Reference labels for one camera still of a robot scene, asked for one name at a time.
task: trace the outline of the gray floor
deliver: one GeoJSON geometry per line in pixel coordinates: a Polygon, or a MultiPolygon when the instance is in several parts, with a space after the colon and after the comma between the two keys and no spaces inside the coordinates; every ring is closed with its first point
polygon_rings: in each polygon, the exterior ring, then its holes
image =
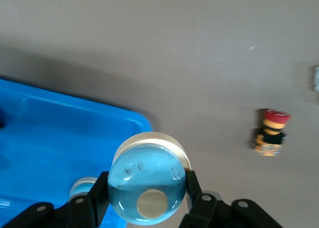
{"type": "Polygon", "coordinates": [[[318,1],[0,0],[0,74],[138,111],[204,189],[319,227],[318,1]],[[293,116],[278,157],[249,149],[264,108],[293,116]]]}

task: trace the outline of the blue ball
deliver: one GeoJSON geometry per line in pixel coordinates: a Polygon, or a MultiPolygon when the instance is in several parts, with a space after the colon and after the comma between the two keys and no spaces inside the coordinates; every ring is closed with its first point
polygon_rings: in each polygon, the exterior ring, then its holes
{"type": "Polygon", "coordinates": [[[127,222],[148,226],[173,215],[186,191],[186,174],[167,148],[142,144],[128,149],[113,163],[108,193],[115,212],[127,222]]]}

